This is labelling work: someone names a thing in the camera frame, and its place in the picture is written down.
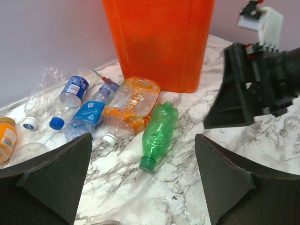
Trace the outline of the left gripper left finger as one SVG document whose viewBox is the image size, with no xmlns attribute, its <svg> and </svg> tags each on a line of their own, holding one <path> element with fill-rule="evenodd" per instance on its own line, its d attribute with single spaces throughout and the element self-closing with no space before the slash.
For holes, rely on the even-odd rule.
<svg viewBox="0 0 300 225">
<path fill-rule="evenodd" d="M 0 171 L 2 225 L 72 225 L 92 151 L 84 134 Z"/>
</svg>

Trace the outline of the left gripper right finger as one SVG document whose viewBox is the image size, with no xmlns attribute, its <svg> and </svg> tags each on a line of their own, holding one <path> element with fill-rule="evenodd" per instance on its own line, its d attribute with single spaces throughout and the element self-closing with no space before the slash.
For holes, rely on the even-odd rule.
<svg viewBox="0 0 300 225">
<path fill-rule="evenodd" d="M 208 137 L 195 152 L 213 225 L 298 225 L 300 177 L 242 157 Z"/>
</svg>

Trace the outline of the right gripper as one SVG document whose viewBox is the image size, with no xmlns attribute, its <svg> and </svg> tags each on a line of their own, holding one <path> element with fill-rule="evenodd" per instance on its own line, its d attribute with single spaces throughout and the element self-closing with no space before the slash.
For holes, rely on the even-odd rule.
<svg viewBox="0 0 300 225">
<path fill-rule="evenodd" d="M 300 96 L 299 48 L 279 52 L 258 44 L 234 43 L 224 49 L 224 57 L 223 80 L 203 121 L 205 129 L 249 126 L 254 116 L 282 116 Z M 248 91 L 247 81 L 251 82 Z"/>
</svg>

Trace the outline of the large crushed orange bottle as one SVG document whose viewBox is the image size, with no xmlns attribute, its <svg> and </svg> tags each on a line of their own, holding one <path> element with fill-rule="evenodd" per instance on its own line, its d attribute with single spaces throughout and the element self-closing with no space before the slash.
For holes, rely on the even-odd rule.
<svg viewBox="0 0 300 225">
<path fill-rule="evenodd" d="M 141 78 L 125 79 L 104 108 L 107 133 L 103 141 L 114 146 L 118 140 L 142 132 L 158 103 L 161 89 L 157 82 Z"/>
</svg>

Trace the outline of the green sprite bottle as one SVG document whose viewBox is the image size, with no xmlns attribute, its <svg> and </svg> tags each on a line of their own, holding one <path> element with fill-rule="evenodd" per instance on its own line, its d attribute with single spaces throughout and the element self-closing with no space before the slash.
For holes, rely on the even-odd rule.
<svg viewBox="0 0 300 225">
<path fill-rule="evenodd" d="M 139 165 L 142 170 L 154 172 L 157 162 L 170 146 L 178 116 L 178 109 L 170 102 L 158 103 L 154 107 L 142 137 L 143 156 Z"/>
</svg>

